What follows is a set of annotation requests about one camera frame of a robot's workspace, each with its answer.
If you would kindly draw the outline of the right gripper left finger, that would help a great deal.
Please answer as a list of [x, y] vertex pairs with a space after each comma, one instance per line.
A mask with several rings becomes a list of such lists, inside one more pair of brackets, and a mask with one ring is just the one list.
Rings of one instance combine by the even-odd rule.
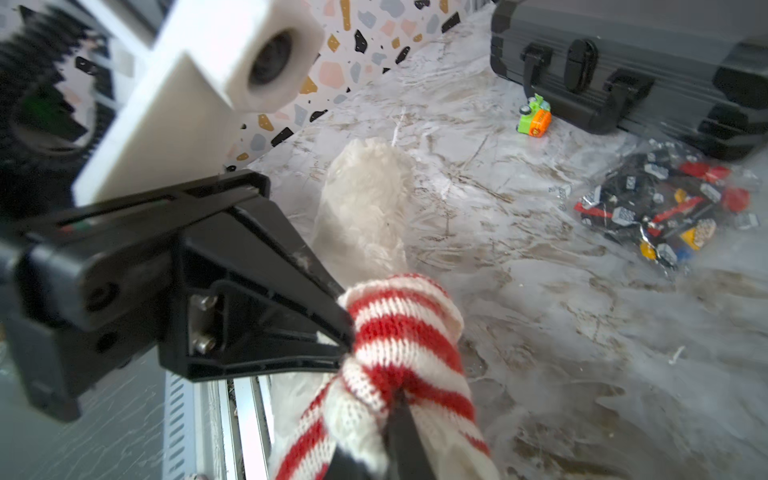
[[371, 480], [366, 467], [354, 460], [350, 454], [336, 447], [324, 480]]

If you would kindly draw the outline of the white teddy bear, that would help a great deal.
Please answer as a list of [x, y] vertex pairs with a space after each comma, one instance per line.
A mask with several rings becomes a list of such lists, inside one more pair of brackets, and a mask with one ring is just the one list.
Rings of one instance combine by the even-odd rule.
[[[353, 140], [328, 167], [309, 246], [331, 276], [347, 289], [408, 271], [403, 241], [413, 190], [413, 161], [381, 138]], [[299, 436], [316, 422], [301, 419], [332, 379], [330, 373], [272, 375], [274, 441], [269, 458], [275, 479], [291, 447], [333, 455], [333, 448]]]

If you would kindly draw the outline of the red white striped knit sweater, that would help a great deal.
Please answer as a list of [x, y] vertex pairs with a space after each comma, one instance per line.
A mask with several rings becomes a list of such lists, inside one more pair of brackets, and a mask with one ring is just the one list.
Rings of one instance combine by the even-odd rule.
[[496, 479], [458, 343], [459, 309], [434, 280], [399, 274], [358, 283], [338, 303], [351, 316], [354, 345], [270, 460], [273, 479], [324, 479], [336, 454], [375, 479], [393, 467], [385, 429], [403, 395], [438, 479]]

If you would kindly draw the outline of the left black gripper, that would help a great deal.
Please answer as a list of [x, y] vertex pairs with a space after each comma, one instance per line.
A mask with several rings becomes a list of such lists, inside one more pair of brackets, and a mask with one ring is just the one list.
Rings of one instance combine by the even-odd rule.
[[269, 194], [230, 173], [3, 222], [1, 318], [29, 404], [79, 419], [80, 396], [156, 342], [168, 292], [159, 363], [187, 380], [337, 371], [342, 288]]

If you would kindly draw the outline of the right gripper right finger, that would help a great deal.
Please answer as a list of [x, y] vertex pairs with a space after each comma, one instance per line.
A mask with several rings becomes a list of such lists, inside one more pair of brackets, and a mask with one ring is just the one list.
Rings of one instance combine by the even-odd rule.
[[436, 479], [402, 390], [394, 396], [393, 409], [385, 428], [385, 445], [389, 458], [385, 479]]

